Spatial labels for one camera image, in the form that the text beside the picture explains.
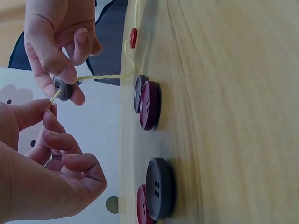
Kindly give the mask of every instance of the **button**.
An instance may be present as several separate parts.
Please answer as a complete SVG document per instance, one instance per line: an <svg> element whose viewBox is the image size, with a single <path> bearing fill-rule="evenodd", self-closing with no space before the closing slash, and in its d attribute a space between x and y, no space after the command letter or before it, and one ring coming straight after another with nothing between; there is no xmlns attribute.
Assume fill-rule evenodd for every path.
<svg viewBox="0 0 299 224"><path fill-rule="evenodd" d="M163 158L153 158L146 173L146 201L154 220L170 216L175 204L175 181L171 168Z"/></svg>
<svg viewBox="0 0 299 224"><path fill-rule="evenodd" d="M112 196L106 201L106 208L112 214L118 214L118 197Z"/></svg>
<svg viewBox="0 0 299 224"><path fill-rule="evenodd" d="M139 113L140 111L140 96L141 90L143 88L144 83L148 80L145 75L139 75L136 79L135 84L135 92L134 92L134 111Z"/></svg>
<svg viewBox="0 0 299 224"><path fill-rule="evenodd" d="M131 30L131 34L130 34L130 47L133 49L136 47L136 42L137 42L137 34L138 31L136 28L133 28Z"/></svg>
<svg viewBox="0 0 299 224"><path fill-rule="evenodd" d="M66 84L57 76L54 76L53 78L53 85L55 92L61 90L61 93L58 96L61 101L67 101L72 97L74 90L72 85Z"/></svg>
<svg viewBox="0 0 299 224"><path fill-rule="evenodd" d="M137 218L139 224L153 224L154 220L150 217L146 203L145 185L140 185L137 192Z"/></svg>
<svg viewBox="0 0 299 224"><path fill-rule="evenodd" d="M161 111L161 91L154 81L146 81L141 91L139 120L141 128L149 131L159 122Z"/></svg>

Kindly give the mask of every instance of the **fingernail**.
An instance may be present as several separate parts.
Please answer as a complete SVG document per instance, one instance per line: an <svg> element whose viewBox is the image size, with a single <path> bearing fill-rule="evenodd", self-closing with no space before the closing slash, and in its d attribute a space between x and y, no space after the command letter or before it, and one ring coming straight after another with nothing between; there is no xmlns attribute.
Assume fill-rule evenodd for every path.
<svg viewBox="0 0 299 224"><path fill-rule="evenodd" d="M85 101L84 101L82 104L78 105L78 106L83 106L83 105L84 105L84 103L85 103Z"/></svg>
<svg viewBox="0 0 299 224"><path fill-rule="evenodd" d="M81 44L84 44L87 42L88 39L88 31L87 29L84 29L80 33L77 34L77 39Z"/></svg>

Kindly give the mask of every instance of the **wood grain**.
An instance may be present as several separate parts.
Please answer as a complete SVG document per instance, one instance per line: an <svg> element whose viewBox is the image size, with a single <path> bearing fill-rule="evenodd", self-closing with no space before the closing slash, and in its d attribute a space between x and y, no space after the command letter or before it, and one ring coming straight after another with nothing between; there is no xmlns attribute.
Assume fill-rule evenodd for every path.
<svg viewBox="0 0 299 224"><path fill-rule="evenodd" d="M138 73L121 82L121 223L137 223L137 188L159 156L178 185L165 223L299 223L298 10L296 0L139 0L135 61L160 82L162 114L142 131Z"/></svg>
<svg viewBox="0 0 299 224"><path fill-rule="evenodd" d="M0 67L7 67L15 44L24 31L26 0L0 0Z"/></svg>

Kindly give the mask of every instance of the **finger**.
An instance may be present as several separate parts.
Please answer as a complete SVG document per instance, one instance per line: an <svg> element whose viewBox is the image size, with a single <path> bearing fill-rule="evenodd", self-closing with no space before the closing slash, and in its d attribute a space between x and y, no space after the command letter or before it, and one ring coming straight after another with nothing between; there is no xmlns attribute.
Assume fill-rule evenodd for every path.
<svg viewBox="0 0 299 224"><path fill-rule="evenodd" d="M60 150L62 155L82 153L75 138L70 134L45 130L42 139L47 147Z"/></svg>
<svg viewBox="0 0 299 224"><path fill-rule="evenodd" d="M85 28L77 30L74 35L74 42L69 43L65 49L75 66L83 64L92 50L88 30Z"/></svg>
<svg viewBox="0 0 299 224"><path fill-rule="evenodd" d="M43 126L45 130L50 130L59 133L66 133L64 127L58 122L57 117L51 112L46 111L43 116ZM60 150L52 150L52 157L55 160L62 160L62 154Z"/></svg>
<svg viewBox="0 0 299 224"><path fill-rule="evenodd" d="M10 105L19 124L19 132L31 127L43 119L45 111L51 107L51 101L46 99L33 100L23 105Z"/></svg>
<svg viewBox="0 0 299 224"><path fill-rule="evenodd" d="M53 104L50 108L50 111L57 117L57 105ZM44 127L42 127L41 131L38 134L36 143L34 147L26 153L26 157L34 160L35 162L44 166L51 157L51 149L47 147L42 141L42 133L44 132Z"/></svg>
<svg viewBox="0 0 299 224"><path fill-rule="evenodd" d="M55 115L50 110L46 110L43 115L43 125L46 130L66 133L64 127L59 123Z"/></svg>
<svg viewBox="0 0 299 224"><path fill-rule="evenodd" d="M92 44L92 51L90 55L96 56L102 51L102 44L99 42L95 33L90 33L90 41Z"/></svg>
<svg viewBox="0 0 299 224"><path fill-rule="evenodd" d="M39 85L42 88L49 86L49 73L60 77L67 84L74 84L77 77L76 70L56 45L53 24L38 14L31 13L28 16L30 19L25 23L25 50L30 64L33 65L35 77L46 78L40 79Z"/></svg>
<svg viewBox="0 0 299 224"><path fill-rule="evenodd" d="M73 90L74 92L71 97L71 101L77 106L83 105L85 102L85 96L78 84L73 85Z"/></svg>
<svg viewBox="0 0 299 224"><path fill-rule="evenodd" d="M92 200L95 200L107 187L103 170L93 154L63 156L63 164L71 171L82 172L81 182L88 188Z"/></svg>

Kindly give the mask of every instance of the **gray button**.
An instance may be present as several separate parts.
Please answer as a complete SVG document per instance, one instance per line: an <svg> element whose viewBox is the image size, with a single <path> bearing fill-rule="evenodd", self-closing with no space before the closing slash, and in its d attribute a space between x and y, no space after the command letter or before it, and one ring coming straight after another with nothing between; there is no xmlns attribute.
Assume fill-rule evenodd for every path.
<svg viewBox="0 0 299 224"><path fill-rule="evenodd" d="M66 84L57 76L54 76L53 78L53 85L55 92L61 90L61 93L58 96L61 101L67 101L72 97L74 92L73 85Z"/></svg>

